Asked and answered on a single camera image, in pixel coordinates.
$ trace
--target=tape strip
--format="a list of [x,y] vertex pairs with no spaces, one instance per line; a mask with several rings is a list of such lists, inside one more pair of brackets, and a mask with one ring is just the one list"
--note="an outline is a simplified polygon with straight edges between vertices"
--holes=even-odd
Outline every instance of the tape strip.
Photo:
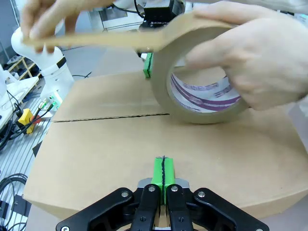
[[210,124],[228,121],[247,109],[248,105],[232,88],[227,77],[207,86],[188,85],[173,74],[173,67],[196,45],[232,28],[232,25],[187,13],[158,31],[70,35],[24,40],[24,43],[35,46],[109,45],[153,51],[151,85],[158,103],[182,121]]

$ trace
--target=white cable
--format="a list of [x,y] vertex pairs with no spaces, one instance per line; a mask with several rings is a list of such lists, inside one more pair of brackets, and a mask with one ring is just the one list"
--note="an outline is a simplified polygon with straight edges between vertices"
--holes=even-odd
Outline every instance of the white cable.
[[17,23],[18,27],[20,27],[12,0],[10,0],[10,3],[11,3],[11,6],[12,6],[12,9],[13,9],[13,13],[14,13],[14,16],[15,16],[16,23]]

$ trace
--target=green connector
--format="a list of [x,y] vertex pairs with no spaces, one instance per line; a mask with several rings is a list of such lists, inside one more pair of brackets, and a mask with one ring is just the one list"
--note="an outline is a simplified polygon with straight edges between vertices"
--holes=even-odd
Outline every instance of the green connector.
[[166,188],[175,184],[173,159],[168,157],[158,157],[154,163],[154,173],[151,184],[156,184],[162,192],[161,202],[166,204]]
[[39,109],[43,109],[46,104],[49,102],[48,98],[45,98],[42,102],[40,102],[40,104],[38,105]]

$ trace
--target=tape core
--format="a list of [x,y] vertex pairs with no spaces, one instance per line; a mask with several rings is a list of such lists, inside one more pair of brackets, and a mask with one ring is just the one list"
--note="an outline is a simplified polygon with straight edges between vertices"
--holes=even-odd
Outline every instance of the tape core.
[[186,109],[194,112],[212,113],[227,109],[235,104],[241,96],[230,85],[225,76],[217,83],[205,86],[186,84],[172,73],[167,84],[176,101]]

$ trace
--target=yellow connector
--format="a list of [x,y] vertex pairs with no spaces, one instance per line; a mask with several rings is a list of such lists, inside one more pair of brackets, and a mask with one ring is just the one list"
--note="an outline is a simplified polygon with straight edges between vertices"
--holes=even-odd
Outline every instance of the yellow connector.
[[[33,117],[32,112],[30,111],[29,108],[24,109],[23,115],[18,119],[18,122],[21,123],[22,125],[27,125],[28,123],[31,122],[31,118]],[[34,124],[32,124],[28,129],[27,129],[27,134],[33,132],[34,129]]]

